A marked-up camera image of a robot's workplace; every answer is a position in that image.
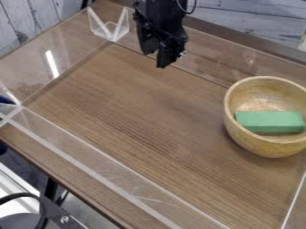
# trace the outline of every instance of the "wooden bowl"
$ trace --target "wooden bowl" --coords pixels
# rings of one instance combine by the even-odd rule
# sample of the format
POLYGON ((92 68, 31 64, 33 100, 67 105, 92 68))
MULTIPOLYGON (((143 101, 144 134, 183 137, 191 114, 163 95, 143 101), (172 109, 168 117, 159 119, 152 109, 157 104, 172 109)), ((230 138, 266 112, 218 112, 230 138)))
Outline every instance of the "wooden bowl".
POLYGON ((235 142, 263 157, 288 157, 306 149, 306 132, 259 135, 235 121, 235 111, 300 111, 306 120, 306 88, 278 77, 238 81, 224 97, 224 125, 235 142))

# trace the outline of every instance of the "cable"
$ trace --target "cable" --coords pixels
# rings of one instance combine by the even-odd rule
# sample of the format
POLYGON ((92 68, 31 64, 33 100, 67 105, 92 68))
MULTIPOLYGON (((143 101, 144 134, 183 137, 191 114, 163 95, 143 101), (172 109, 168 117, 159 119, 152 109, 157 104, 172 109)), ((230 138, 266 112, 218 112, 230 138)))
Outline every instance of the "cable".
POLYGON ((192 7, 192 10, 188 12, 180 5, 179 3, 179 0, 176 0, 176 5, 179 7, 179 9, 186 13, 186 14, 192 14, 196 10, 196 6, 198 6, 198 0, 195 0, 195 4, 194 4, 194 7, 192 7))
POLYGON ((8 195, 0 199, 0 206, 4 205, 8 201, 17 199, 17 198, 21 198, 21 197, 31 197, 39 201, 39 203, 40 203, 40 220, 39 220, 39 223, 37 223, 35 229, 43 229, 44 228, 43 223, 44 223, 44 219, 45 219, 45 208, 44 208, 44 205, 41 203, 40 197, 37 197, 32 193, 27 193, 27 192, 16 193, 16 194, 8 195))

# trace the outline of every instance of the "bowl rim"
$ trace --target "bowl rim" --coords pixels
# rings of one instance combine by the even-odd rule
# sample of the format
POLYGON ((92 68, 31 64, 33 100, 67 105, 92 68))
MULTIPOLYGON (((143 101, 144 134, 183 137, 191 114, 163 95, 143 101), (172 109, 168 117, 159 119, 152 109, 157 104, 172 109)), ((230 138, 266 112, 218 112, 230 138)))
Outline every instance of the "bowl rim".
POLYGON ((270 140, 264 137, 262 137, 260 135, 250 132, 232 118, 232 114, 230 111, 230 106, 228 106, 228 100, 230 100, 230 96, 232 91, 235 90, 235 88, 242 84, 246 83, 247 81, 255 81, 258 79, 267 79, 267 80, 274 80, 274 81, 283 81, 288 84, 291 84, 294 87, 296 87, 298 89, 300 89, 304 92, 306 95, 306 88, 303 88, 298 83, 288 81, 286 79, 282 79, 279 77, 275 76, 254 76, 254 77, 247 77, 243 80, 235 82, 232 84, 232 86, 230 87, 230 89, 226 92, 226 96, 224 96, 224 100, 223 100, 223 107, 224 107, 224 113, 227 115, 227 117, 230 118, 230 121, 232 122, 232 124, 238 127, 238 129, 247 135, 250 135, 251 137, 254 137, 258 140, 262 140, 264 142, 270 142, 270 143, 275 143, 275 144, 294 144, 294 143, 302 143, 303 141, 306 141, 306 136, 302 138, 298 138, 295 140, 270 140))

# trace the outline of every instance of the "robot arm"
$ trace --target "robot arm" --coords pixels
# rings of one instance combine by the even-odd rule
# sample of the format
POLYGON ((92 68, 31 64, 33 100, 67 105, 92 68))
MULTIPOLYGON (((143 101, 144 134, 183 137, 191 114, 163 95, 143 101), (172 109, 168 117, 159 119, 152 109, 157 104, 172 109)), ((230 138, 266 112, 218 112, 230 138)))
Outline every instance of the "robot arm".
POLYGON ((157 50, 156 67, 164 68, 186 52, 187 33, 183 18, 187 12, 187 0, 133 1, 133 20, 137 24, 140 48, 145 55, 157 50))

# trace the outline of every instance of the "green sponge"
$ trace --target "green sponge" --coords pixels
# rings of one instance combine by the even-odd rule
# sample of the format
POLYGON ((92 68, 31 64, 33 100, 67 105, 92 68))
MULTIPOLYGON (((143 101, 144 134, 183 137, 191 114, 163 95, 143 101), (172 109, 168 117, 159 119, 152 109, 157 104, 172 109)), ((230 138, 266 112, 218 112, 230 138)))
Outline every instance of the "green sponge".
POLYGON ((304 130, 298 111, 238 111, 235 120, 251 132, 300 133, 304 130))

